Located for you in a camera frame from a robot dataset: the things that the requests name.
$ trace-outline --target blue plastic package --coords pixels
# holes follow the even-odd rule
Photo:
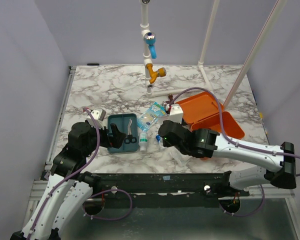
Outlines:
[[[165,109],[157,102],[154,102],[140,117],[136,123],[144,132],[147,132],[159,119],[166,115]]]

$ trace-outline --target wall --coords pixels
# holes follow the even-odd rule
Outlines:
[[[33,0],[0,0],[0,240],[19,231],[69,68]]]
[[[292,142],[300,155],[300,1],[287,2],[248,77],[270,143]],[[300,177],[295,192],[300,213]]]
[[[139,0],[35,0],[69,65],[142,64]],[[243,64],[275,0],[220,1],[205,64]],[[196,65],[212,0],[151,0],[155,64]]]

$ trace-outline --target scissors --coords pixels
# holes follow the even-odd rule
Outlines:
[[[125,144],[135,144],[137,142],[137,138],[135,136],[132,136],[131,124],[132,124],[132,119],[130,118],[129,123],[128,123],[127,136],[124,139]]]

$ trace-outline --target teal tray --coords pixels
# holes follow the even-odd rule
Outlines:
[[[111,154],[128,153],[128,152],[135,152],[138,150],[139,136],[138,136],[138,127],[137,127],[137,115],[135,115],[134,113],[110,115],[108,117],[109,134],[112,134],[110,124],[116,124],[120,132],[128,134],[128,123],[130,119],[132,119],[131,132],[132,132],[132,136],[136,137],[136,143],[125,144],[125,142],[123,142],[120,148],[113,148],[113,147],[108,148],[109,153]]]

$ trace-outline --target orange lid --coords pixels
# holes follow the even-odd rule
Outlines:
[[[183,119],[187,124],[196,123],[202,119],[218,114],[218,104],[207,92],[188,97],[176,102],[183,111]]]

